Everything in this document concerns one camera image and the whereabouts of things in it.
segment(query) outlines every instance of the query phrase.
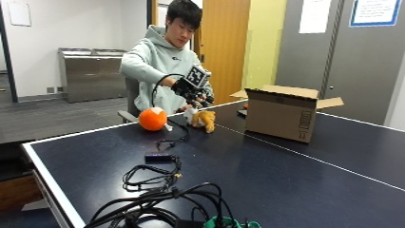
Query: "open cardboard box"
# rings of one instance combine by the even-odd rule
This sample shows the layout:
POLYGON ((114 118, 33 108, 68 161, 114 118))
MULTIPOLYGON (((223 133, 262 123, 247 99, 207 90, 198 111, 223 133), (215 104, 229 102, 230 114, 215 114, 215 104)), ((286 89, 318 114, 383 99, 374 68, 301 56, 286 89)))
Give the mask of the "open cardboard box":
POLYGON ((342 98, 319 100, 314 89, 265 85, 246 88, 230 96, 249 99, 245 129, 307 143, 317 110, 343 105, 342 98))

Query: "young man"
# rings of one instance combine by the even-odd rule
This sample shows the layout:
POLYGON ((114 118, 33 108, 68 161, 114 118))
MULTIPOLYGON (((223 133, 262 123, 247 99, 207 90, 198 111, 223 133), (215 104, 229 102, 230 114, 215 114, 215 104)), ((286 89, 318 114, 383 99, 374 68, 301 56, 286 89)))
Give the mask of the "young man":
MULTIPOLYGON (((138 111, 151 106, 151 90, 162 77, 171 73, 186 76, 191 64, 199 64, 193 51, 185 48, 199 22, 201 9, 195 4, 190 0, 173 0, 166 9, 165 28, 150 26, 145 37, 124 54, 120 72, 126 78, 138 80, 138 111)), ((163 78, 153 98, 154 106, 166 114, 186 109, 186 100, 170 89, 178 79, 179 76, 163 78)), ((209 83, 205 88, 213 96, 209 83)))

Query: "yellow wall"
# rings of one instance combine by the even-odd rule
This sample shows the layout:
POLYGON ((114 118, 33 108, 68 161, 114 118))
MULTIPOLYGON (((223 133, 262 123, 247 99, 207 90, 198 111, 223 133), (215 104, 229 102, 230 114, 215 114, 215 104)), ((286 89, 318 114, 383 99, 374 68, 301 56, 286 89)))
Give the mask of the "yellow wall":
POLYGON ((250 0, 241 86, 274 84, 287 0, 250 0))

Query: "blue sign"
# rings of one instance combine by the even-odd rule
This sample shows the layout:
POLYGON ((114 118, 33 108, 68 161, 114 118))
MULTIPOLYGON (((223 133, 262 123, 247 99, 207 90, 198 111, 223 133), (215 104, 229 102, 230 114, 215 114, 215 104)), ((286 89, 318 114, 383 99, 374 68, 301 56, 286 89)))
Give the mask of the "blue sign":
POLYGON ((354 0, 350 27, 394 26, 401 0, 354 0))

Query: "stuffed toy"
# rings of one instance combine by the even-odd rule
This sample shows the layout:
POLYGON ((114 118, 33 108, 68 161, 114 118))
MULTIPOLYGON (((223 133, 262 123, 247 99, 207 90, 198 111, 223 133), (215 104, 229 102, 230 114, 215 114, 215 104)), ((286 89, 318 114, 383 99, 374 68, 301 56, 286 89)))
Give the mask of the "stuffed toy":
POLYGON ((183 116, 187 120, 187 123, 193 127, 205 126, 206 133, 211 133, 214 131, 215 113, 213 111, 198 111, 191 107, 185 110, 183 116))

